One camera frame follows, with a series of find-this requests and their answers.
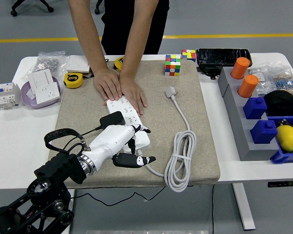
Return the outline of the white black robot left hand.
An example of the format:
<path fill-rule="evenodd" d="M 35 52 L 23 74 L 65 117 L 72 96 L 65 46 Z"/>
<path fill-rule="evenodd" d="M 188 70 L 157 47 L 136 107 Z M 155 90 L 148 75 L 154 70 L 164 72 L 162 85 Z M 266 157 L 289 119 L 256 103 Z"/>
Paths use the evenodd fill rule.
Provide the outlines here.
<path fill-rule="evenodd" d="M 117 167 L 140 168 L 156 160 L 156 157 L 135 155 L 135 134 L 150 133 L 144 125 L 109 125 L 89 145 L 90 151 L 83 151 L 81 162 L 88 167 L 88 173 L 96 173 L 106 159 Z"/>

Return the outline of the person's right hand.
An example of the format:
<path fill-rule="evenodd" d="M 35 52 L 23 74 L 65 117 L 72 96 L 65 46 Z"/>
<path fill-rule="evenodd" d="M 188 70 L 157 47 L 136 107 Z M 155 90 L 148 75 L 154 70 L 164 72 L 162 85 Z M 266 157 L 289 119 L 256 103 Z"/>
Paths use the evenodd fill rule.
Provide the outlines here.
<path fill-rule="evenodd" d="M 94 84 L 104 101 L 122 97 L 121 86 L 116 72 L 102 68 L 94 72 Z"/>

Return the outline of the person's left hand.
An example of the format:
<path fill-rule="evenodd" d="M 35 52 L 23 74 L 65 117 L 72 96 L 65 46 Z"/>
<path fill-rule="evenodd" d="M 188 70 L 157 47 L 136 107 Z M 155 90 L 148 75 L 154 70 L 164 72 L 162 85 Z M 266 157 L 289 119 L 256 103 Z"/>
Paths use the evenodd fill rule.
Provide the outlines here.
<path fill-rule="evenodd" d="M 131 78 L 120 76 L 119 78 L 122 94 L 136 110 L 138 116 L 144 114 L 144 108 L 147 107 L 147 99 L 141 87 Z"/>

